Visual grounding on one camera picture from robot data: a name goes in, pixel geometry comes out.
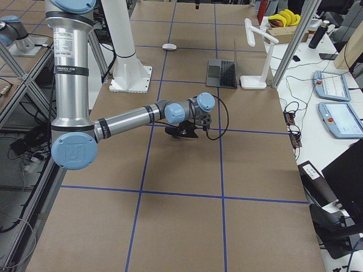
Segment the black monitor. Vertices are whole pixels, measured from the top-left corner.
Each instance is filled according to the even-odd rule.
[[[363,232],[363,139],[322,170],[327,184],[350,218],[310,206],[316,234],[332,258],[350,254]]]
[[[363,139],[326,166],[322,173],[353,221],[363,223]]]

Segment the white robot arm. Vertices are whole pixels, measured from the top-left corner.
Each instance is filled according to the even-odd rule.
[[[93,26],[95,0],[46,0],[47,23],[54,34],[57,117],[51,124],[52,157],[66,169],[82,169],[94,161],[97,143],[115,134],[166,118],[176,124],[196,120],[209,129],[215,100],[209,93],[182,102],[161,100],[117,116],[88,116],[87,36]]]

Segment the black water bottle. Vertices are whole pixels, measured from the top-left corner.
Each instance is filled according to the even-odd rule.
[[[311,39],[309,43],[309,47],[315,49],[319,42],[322,40],[322,37],[327,32],[329,26],[329,21],[323,21],[323,23],[318,27],[316,33],[313,35],[313,38]]]

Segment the white cable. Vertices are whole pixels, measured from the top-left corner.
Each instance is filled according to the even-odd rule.
[[[8,217],[14,218],[16,220],[20,220],[20,221],[24,222],[30,228],[30,230],[32,232],[32,236],[34,237],[34,246],[33,246],[33,248],[30,250],[30,252],[28,253],[28,255],[25,258],[23,258],[21,261],[19,261],[16,265],[12,265],[12,266],[0,266],[0,269],[1,270],[3,270],[3,269],[13,269],[13,268],[15,268],[15,267],[17,267],[17,266],[22,265],[23,263],[25,263],[26,260],[33,254],[33,252],[34,252],[34,250],[36,248],[37,238],[36,238],[36,235],[34,233],[34,230],[33,230],[32,226],[27,221],[25,221],[24,219],[21,219],[21,218],[13,217],[13,216],[11,216],[9,214],[6,214],[4,212],[0,212],[0,213],[3,214],[3,215],[6,215]]]

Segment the monitor stand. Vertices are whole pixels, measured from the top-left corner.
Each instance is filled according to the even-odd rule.
[[[363,232],[362,223],[355,224],[340,211],[330,214],[316,205],[310,205],[310,213],[315,232],[333,259],[352,252],[353,246],[360,239],[359,233]],[[358,244],[356,250],[361,249],[363,245]]]

